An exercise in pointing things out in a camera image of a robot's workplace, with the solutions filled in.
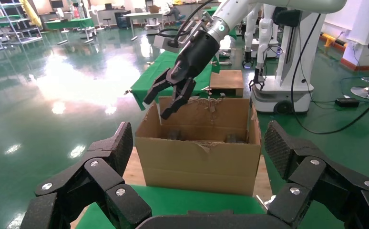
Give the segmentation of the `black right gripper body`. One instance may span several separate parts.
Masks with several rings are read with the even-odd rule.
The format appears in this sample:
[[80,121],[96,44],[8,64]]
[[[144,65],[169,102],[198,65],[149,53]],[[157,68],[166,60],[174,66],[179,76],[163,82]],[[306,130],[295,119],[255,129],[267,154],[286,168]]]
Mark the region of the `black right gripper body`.
[[219,43],[205,31],[198,31],[180,51],[168,73],[169,81],[184,81],[197,77],[219,50]]

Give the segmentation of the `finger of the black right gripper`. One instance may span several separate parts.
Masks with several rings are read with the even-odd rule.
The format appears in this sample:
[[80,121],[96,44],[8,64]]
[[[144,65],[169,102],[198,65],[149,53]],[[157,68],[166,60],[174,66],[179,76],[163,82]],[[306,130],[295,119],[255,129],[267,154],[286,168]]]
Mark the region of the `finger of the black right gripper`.
[[185,81],[174,85],[172,101],[169,106],[162,111],[160,117],[167,120],[173,113],[176,113],[181,106],[187,104],[195,85],[196,81],[193,78],[187,78]]
[[172,84],[167,80],[168,74],[171,72],[170,68],[165,69],[153,82],[147,95],[143,99],[145,104],[151,104],[151,102],[157,97],[158,93],[162,90],[172,86]]

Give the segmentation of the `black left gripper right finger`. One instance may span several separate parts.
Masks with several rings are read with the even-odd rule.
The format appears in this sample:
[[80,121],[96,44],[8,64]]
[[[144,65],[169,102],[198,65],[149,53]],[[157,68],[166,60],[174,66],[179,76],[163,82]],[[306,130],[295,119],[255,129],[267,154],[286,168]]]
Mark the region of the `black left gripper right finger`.
[[295,229],[313,201],[324,205],[347,229],[369,229],[369,177],[328,158],[311,141],[269,122],[265,151],[285,185],[268,214]]

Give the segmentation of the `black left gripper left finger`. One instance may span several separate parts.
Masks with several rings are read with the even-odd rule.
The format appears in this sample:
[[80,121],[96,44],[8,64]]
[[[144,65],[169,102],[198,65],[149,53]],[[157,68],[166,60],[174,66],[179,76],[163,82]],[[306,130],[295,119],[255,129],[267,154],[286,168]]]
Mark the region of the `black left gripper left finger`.
[[21,223],[23,229],[68,229],[96,203],[117,229],[134,229],[152,215],[150,206],[123,179],[133,149],[132,127],[93,142],[74,165],[38,184]]

